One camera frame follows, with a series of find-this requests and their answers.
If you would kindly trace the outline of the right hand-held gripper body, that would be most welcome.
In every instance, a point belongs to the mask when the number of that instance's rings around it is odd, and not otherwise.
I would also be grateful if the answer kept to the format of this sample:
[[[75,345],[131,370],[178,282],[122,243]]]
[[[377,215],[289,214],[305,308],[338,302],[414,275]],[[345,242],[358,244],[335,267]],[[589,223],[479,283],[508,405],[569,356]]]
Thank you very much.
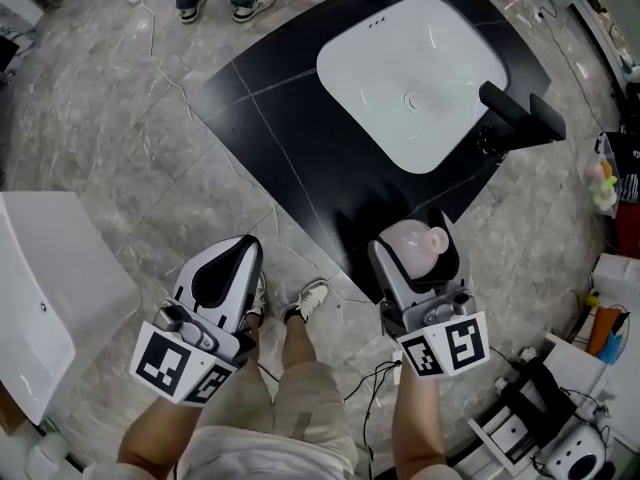
[[[489,359],[486,317],[466,287],[405,310],[380,304],[385,334],[394,340],[420,378],[447,378]]]

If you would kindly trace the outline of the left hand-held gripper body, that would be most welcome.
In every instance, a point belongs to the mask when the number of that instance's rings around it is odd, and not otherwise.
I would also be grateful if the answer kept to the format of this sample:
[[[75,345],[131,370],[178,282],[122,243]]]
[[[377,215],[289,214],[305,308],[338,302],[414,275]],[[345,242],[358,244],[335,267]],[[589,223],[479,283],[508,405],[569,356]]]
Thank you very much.
[[[204,407],[247,362],[251,336],[229,332],[174,299],[143,322],[130,373],[171,403]]]

